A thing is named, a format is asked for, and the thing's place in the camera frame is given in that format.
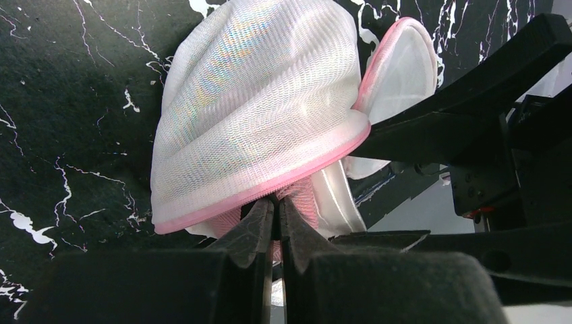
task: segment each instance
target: black marble surface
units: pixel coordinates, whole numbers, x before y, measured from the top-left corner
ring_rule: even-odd
[[[551,0],[337,0],[362,71],[397,16],[429,30],[439,85],[458,79]],[[191,247],[153,233],[149,172],[178,44],[223,0],[0,0],[0,323],[62,252]],[[375,210],[373,199],[360,205]]]

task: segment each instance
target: white fabric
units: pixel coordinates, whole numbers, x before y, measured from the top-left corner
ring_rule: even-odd
[[[215,229],[212,228],[212,225],[207,221],[189,226],[185,228],[185,230],[189,232],[189,234],[193,235],[202,235],[207,238],[219,238],[219,236],[215,234]]]
[[[230,211],[352,151],[353,18],[331,0],[232,0],[179,46],[154,141],[152,222],[163,234]]]
[[[318,229],[325,238],[365,232],[366,224],[353,203],[341,161],[312,174]]]
[[[374,53],[354,109],[369,115],[371,124],[391,118],[431,96],[437,85],[437,62],[427,30],[402,18],[386,33]],[[352,179],[362,179],[390,161],[346,157]]]

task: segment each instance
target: pink fabric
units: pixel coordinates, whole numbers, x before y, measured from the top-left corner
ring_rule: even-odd
[[[318,210],[316,209],[316,199],[314,198],[310,177],[303,178],[279,189],[275,194],[279,200],[289,196],[304,221],[315,230],[318,229]],[[212,226],[217,237],[220,238],[240,222],[240,211],[239,207],[213,217],[207,222]],[[273,242],[273,258],[274,261],[282,261],[282,252],[280,242],[278,241]]]

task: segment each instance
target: white mesh fabric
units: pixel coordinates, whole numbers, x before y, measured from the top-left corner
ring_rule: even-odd
[[[353,18],[331,0],[232,0],[179,46],[154,141],[155,230],[226,213],[368,135]]]
[[[431,96],[436,86],[436,54],[427,30],[412,18],[401,18],[373,54],[353,108],[376,124]],[[359,157],[343,161],[352,179],[370,176],[388,163]]]

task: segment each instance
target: pink trim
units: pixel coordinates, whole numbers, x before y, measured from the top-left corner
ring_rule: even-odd
[[[353,104],[352,109],[358,111],[362,110],[364,99],[369,95],[368,90],[377,80],[377,76],[372,74],[376,73],[378,66],[383,62],[385,62],[385,59],[387,58],[388,54],[393,52],[393,50],[388,51],[385,48],[387,46],[387,43],[394,42],[396,38],[399,38],[399,36],[401,36],[401,33],[397,35],[394,34],[395,29],[397,29],[397,27],[401,26],[402,24],[409,24],[410,22],[417,22],[417,20],[409,17],[404,17],[397,20],[396,22],[393,23],[393,25],[391,25],[391,27],[387,30],[387,32],[379,42],[379,45],[377,46],[374,55],[372,57],[371,65],[368,66],[368,68],[366,69],[366,73],[364,74],[364,79],[360,84],[360,90],[357,94],[357,101]]]
[[[239,194],[226,198],[221,202],[217,202],[216,204],[205,207],[198,211],[188,213],[178,217],[177,219],[163,223],[157,223],[155,224],[155,232],[157,234],[167,234],[182,230],[185,227],[193,226],[216,215],[226,213],[227,211],[230,211],[231,209],[234,209],[238,206],[248,204],[257,198],[265,196],[266,194],[274,192],[284,186],[287,186],[288,184],[305,178],[314,172],[320,171],[321,169],[334,163],[335,161],[338,161],[342,157],[348,155],[351,151],[355,150],[355,148],[357,148],[361,143],[363,143],[363,141],[366,140],[370,133],[371,127],[371,124],[368,123],[368,127],[360,135],[356,136],[354,140],[348,142],[339,150],[335,150],[322,156],[322,158],[316,160],[314,163],[309,163],[303,167],[290,171],[285,175],[276,177],[270,181],[255,186],[249,190],[240,192]]]

